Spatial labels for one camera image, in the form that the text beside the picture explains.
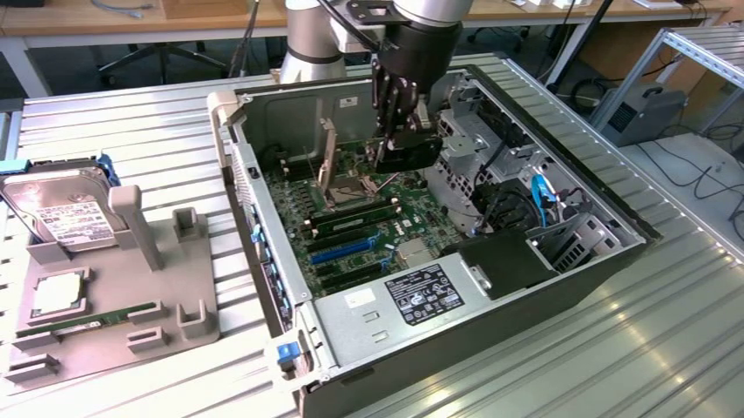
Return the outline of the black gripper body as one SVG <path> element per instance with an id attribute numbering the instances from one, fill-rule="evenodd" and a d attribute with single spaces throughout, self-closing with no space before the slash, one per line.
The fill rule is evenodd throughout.
<path id="1" fill-rule="evenodd" d="M 377 63 L 390 78 L 405 78 L 429 93 L 442 78 L 462 33 L 462 24 L 445 27 L 409 22 L 385 28 Z"/>

